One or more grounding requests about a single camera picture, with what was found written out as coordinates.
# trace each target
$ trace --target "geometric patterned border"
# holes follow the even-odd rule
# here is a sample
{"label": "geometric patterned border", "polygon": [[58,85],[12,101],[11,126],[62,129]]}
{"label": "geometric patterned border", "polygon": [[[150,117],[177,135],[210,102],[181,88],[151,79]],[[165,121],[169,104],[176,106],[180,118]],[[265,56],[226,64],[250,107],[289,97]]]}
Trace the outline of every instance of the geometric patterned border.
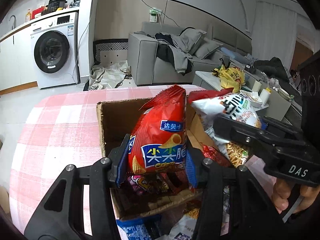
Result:
{"label": "geometric patterned border", "polygon": [[93,42],[94,63],[100,64],[100,52],[110,50],[127,50],[128,39],[107,39]]}

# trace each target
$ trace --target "white cabinet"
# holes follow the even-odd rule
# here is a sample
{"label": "white cabinet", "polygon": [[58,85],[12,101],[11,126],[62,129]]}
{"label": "white cabinet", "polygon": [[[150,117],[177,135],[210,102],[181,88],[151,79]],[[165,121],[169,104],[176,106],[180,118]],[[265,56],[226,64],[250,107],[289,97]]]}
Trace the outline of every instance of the white cabinet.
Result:
{"label": "white cabinet", "polygon": [[26,84],[36,81],[33,66],[33,53],[30,43],[31,27],[25,28],[14,35],[14,49],[19,62],[20,83]]}
{"label": "white cabinet", "polygon": [[18,31],[0,43],[0,90],[36,81],[31,27]]}
{"label": "white cabinet", "polygon": [[13,36],[0,43],[0,90],[20,85],[19,61]]}

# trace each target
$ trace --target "white tile floor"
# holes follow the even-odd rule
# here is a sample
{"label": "white tile floor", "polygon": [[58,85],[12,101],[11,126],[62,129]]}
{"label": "white tile floor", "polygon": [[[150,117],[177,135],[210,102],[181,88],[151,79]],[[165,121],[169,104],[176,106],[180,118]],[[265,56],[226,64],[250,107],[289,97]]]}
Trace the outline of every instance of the white tile floor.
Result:
{"label": "white tile floor", "polygon": [[[42,90],[30,88],[0,97],[0,140],[3,142],[0,150],[0,185],[7,191],[9,191],[10,169],[17,141],[34,105],[48,96],[81,92],[83,87],[83,85],[68,85]],[[136,85],[133,80],[125,79],[120,87],[136,87]]]}

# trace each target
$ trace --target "washing machine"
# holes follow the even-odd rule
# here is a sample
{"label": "washing machine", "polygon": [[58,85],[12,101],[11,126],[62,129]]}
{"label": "washing machine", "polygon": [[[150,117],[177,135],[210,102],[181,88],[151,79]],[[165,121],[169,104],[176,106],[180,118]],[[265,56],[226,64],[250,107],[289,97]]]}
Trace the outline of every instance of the washing machine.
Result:
{"label": "washing machine", "polygon": [[49,17],[31,25],[31,50],[39,88],[79,82],[78,13]]}

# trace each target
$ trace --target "silver bolt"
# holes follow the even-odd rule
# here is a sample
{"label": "silver bolt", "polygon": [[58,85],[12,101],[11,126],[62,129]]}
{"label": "silver bolt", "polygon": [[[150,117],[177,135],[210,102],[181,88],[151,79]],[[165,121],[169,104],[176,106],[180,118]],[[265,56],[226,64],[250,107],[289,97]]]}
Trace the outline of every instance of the silver bolt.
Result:
{"label": "silver bolt", "polygon": [[69,164],[66,166],[66,171],[72,171],[75,168],[73,164]]}
{"label": "silver bolt", "polygon": [[240,166],[238,167],[238,169],[239,169],[240,171],[247,171],[247,170],[248,170],[248,168],[247,168],[246,166],[244,166],[244,165],[240,165]]}
{"label": "silver bolt", "polygon": [[204,163],[205,165],[210,165],[212,162],[213,162],[213,160],[211,160],[211,159],[209,159],[209,158],[205,158],[205,159],[203,160],[203,163]]}
{"label": "silver bolt", "polygon": [[100,160],[100,162],[101,162],[102,164],[107,164],[107,163],[110,162],[110,159],[107,158],[107,157],[104,157],[104,158],[102,158],[102,159]]}

